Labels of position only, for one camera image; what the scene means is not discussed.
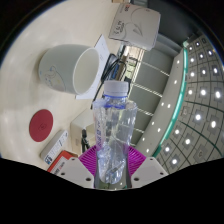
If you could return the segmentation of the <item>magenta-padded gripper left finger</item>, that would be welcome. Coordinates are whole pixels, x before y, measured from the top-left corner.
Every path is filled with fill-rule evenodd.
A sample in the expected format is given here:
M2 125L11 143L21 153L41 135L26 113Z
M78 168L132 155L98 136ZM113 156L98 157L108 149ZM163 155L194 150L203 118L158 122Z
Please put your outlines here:
M94 147L78 158L71 157L61 168L58 176L84 188L94 188L97 173L97 155Z

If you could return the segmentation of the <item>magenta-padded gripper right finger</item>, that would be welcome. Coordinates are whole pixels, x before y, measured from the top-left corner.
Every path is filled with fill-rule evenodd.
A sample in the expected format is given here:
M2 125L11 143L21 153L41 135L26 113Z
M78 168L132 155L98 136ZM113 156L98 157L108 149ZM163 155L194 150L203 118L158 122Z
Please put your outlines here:
M129 147L126 174L128 188L140 188L167 175L154 157L146 157L137 149Z

